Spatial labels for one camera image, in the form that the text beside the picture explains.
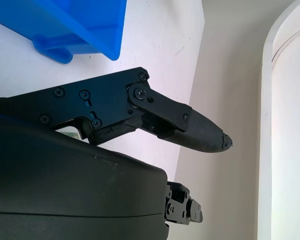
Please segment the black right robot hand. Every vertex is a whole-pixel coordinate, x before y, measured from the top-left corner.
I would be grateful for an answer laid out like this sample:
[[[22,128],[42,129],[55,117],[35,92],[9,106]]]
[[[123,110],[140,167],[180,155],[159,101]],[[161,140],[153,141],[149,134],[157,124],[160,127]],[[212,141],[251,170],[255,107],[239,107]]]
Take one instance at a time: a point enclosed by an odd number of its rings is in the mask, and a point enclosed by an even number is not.
[[[203,153],[232,139],[154,90],[141,67],[0,97],[0,240],[165,240],[201,223],[166,172],[101,144],[144,130]]]

